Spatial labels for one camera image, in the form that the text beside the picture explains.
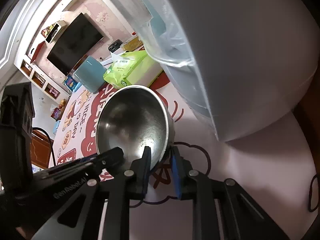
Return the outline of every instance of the pink tablecloth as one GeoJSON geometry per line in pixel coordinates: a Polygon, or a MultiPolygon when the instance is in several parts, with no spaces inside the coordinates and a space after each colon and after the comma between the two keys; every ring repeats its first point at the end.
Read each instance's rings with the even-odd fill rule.
{"type": "MultiPolygon", "coordinates": [[[[294,116],[289,113],[255,134],[221,143],[195,118],[164,73],[150,88],[168,106],[175,142],[193,168],[209,171],[209,177],[217,180],[234,178],[291,239],[301,239],[317,213],[307,210],[309,184],[316,171],[294,116]]],[[[97,94],[81,87],[71,96],[53,144],[57,163],[96,153],[99,113],[115,91],[106,84],[97,94]]],[[[106,171],[101,175],[102,180],[110,178],[106,171]]],[[[174,196],[174,191],[170,166],[164,164],[151,176],[144,203],[131,209],[130,239],[191,239],[192,203],[168,195],[174,196]]]]}

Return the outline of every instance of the bowl rim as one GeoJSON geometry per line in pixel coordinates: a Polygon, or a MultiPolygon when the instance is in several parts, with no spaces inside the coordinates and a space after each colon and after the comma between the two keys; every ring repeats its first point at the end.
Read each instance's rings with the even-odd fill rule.
{"type": "Polygon", "coordinates": [[[155,162],[154,166],[150,166],[150,170],[153,169],[153,167],[156,166],[156,164],[162,160],[163,156],[164,156],[164,153],[167,149],[167,146],[168,146],[168,141],[169,141],[169,120],[168,120],[168,110],[167,108],[165,107],[163,101],[160,99],[160,97],[154,92],[152,91],[150,88],[148,87],[145,87],[145,86],[141,86],[141,85],[129,85],[129,86],[126,86],[126,87],[123,87],[121,89],[119,89],[118,91],[116,91],[113,95],[111,95],[108,100],[106,101],[105,105],[103,106],[102,110],[100,111],[100,114],[99,114],[99,118],[98,118],[98,122],[97,122],[97,127],[96,127],[96,136],[95,136],[95,141],[96,141],[96,148],[97,148],[97,153],[100,154],[99,152],[99,147],[98,147],[98,127],[99,127],[99,123],[100,123],[100,118],[102,116],[102,113],[105,109],[105,107],[108,105],[109,101],[115,97],[117,94],[121,93],[122,91],[124,90],[127,90],[127,89],[131,89],[131,88],[138,88],[138,89],[143,89],[147,92],[149,92],[151,95],[154,96],[154,98],[158,101],[161,109],[162,109],[162,112],[163,112],[163,115],[164,115],[164,119],[165,119],[165,141],[164,141],[164,146],[162,148],[162,151],[161,151],[161,154],[160,154],[160,157],[159,159],[155,162]]]}

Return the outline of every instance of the flat screen tv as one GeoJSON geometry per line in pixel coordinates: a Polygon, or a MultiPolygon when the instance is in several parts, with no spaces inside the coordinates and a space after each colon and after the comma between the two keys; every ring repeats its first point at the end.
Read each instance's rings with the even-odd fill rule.
{"type": "Polygon", "coordinates": [[[81,13],[62,33],[47,59],[67,75],[103,36],[81,13]]]}

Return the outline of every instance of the silver bolt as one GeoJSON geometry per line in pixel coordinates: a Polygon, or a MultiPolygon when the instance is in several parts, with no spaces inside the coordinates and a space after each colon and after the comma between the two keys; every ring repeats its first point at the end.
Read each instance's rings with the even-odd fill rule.
{"type": "Polygon", "coordinates": [[[199,175],[199,172],[197,170],[191,170],[191,171],[189,171],[189,175],[192,177],[195,177],[195,176],[199,175]]]}
{"type": "Polygon", "coordinates": [[[226,184],[228,186],[234,186],[236,184],[235,180],[234,179],[227,179],[226,180],[226,184]]]}
{"type": "Polygon", "coordinates": [[[93,186],[97,185],[97,181],[95,179],[89,179],[87,182],[87,185],[89,187],[93,187],[93,186]]]}
{"type": "Polygon", "coordinates": [[[131,177],[131,176],[134,175],[134,171],[132,171],[132,170],[126,170],[126,171],[124,172],[124,175],[127,176],[127,177],[131,177]]]}

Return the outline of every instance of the blue container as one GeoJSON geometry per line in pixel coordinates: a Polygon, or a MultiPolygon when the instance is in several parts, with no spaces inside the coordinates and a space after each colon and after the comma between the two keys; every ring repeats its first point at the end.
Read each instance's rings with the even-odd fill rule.
{"type": "Polygon", "coordinates": [[[98,90],[106,82],[103,79],[103,74],[106,69],[96,61],[93,57],[88,56],[86,60],[74,72],[75,77],[79,82],[92,93],[98,90]]]}

